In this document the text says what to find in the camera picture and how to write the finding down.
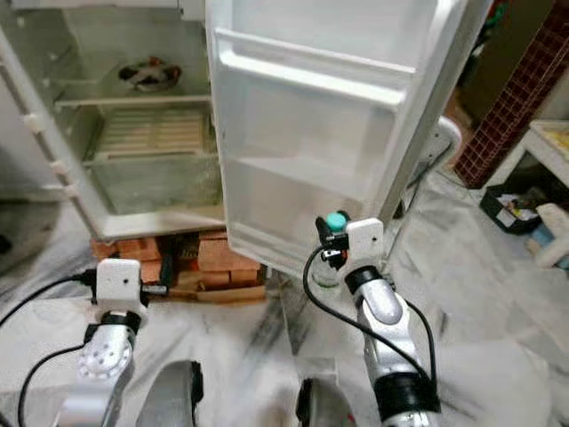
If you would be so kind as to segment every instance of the floor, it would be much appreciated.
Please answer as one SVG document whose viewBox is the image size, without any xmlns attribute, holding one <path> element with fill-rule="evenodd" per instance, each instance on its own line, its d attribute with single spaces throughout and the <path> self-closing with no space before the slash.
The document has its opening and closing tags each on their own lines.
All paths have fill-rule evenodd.
<svg viewBox="0 0 569 427">
<path fill-rule="evenodd" d="M 539 270 L 523 238 L 501 233 L 477 208 L 479 193 L 454 180 L 446 173 L 426 177 L 388 265 L 398 292 L 425 312 L 435 331 L 440 423 L 567 426 L 567 276 Z M 400 225 L 392 224 L 388 239 Z M 15 244 L 0 255 L 1 311 L 51 279 L 94 265 L 88 233 L 70 205 L 0 205 L 0 233 Z M 119 425 L 134 425 L 158 370 L 176 359 L 203 365 L 199 425 L 238 426 L 246 419 L 249 426 L 294 426 L 305 376 L 332 378 L 357 425 L 379 425 L 360 333 L 312 306 L 297 280 L 276 275 L 272 285 L 274 296 L 249 307 L 150 304 Z M 344 289 L 317 291 L 353 314 Z M 86 295 L 77 284 L 56 288 L 0 332 L 0 408 L 10 419 L 34 361 L 81 340 L 92 315 Z M 411 328 L 426 360 L 416 319 Z M 54 360 L 37 374 L 27 405 L 30 427 L 50 424 L 74 382 L 75 361 L 74 355 Z"/>
</svg>

